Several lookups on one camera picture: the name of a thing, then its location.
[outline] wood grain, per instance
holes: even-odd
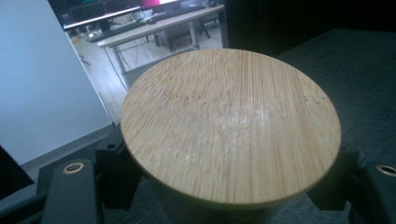
[[[283,203],[331,167],[341,127],[329,97],[286,63],[203,49],[150,68],[129,90],[121,130],[148,175],[199,202]]]

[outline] white table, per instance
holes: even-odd
[[[184,22],[188,22],[190,25],[190,32],[191,32],[191,38],[192,38],[192,45],[195,49],[199,48],[195,29],[193,26],[193,21],[201,19],[202,17],[211,15],[211,14],[219,14],[219,23],[220,23],[220,31],[221,31],[221,41],[222,41],[222,47],[224,49],[228,48],[228,37],[227,37],[227,24],[225,20],[225,10],[224,10],[224,5],[218,5],[216,7],[207,7],[202,10],[197,10],[193,11],[187,14],[183,14],[180,16],[176,16],[173,18],[169,18],[166,20],[162,21],[157,21],[155,24],[151,25],[145,25],[142,27],[138,27],[136,29],[133,29],[131,31],[119,34],[119,35],[114,35],[111,36],[110,38],[98,41],[96,44],[99,48],[112,48],[113,52],[116,56],[117,62],[120,66],[120,70],[123,74],[125,74],[127,71],[123,65],[123,62],[121,60],[120,56],[120,49],[119,45],[128,43],[130,41],[136,40],[141,37],[145,37],[147,35],[151,35],[154,33],[157,33],[161,30],[164,30],[166,28],[172,27],[179,25]]]

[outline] white wall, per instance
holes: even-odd
[[[18,164],[111,124],[47,0],[0,3],[0,144]]]

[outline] wooden floor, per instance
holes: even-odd
[[[200,48],[221,48],[219,24],[215,21],[209,22],[205,27],[209,32],[210,38],[207,38],[205,33],[198,33],[197,38]],[[92,85],[102,98],[109,116],[114,124],[118,124],[120,123],[120,111],[127,88],[113,50],[109,48],[100,49],[95,43],[89,43],[84,38],[80,38],[74,44],[75,49],[82,58]],[[121,45],[120,49],[123,50],[122,56],[125,61],[125,67],[132,69],[170,55],[170,49],[163,42],[160,38],[161,45],[157,47],[154,42],[154,36],[150,35],[148,41],[146,38],[140,38]],[[174,45],[176,51],[190,48],[191,37],[189,35],[180,37],[175,41]]]

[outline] monitor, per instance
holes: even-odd
[[[150,9],[150,8],[168,5],[175,2],[180,2],[180,1],[179,0],[142,0],[142,8]]]
[[[105,32],[109,19],[141,10],[140,0],[49,0],[49,4],[65,31],[99,23]]]

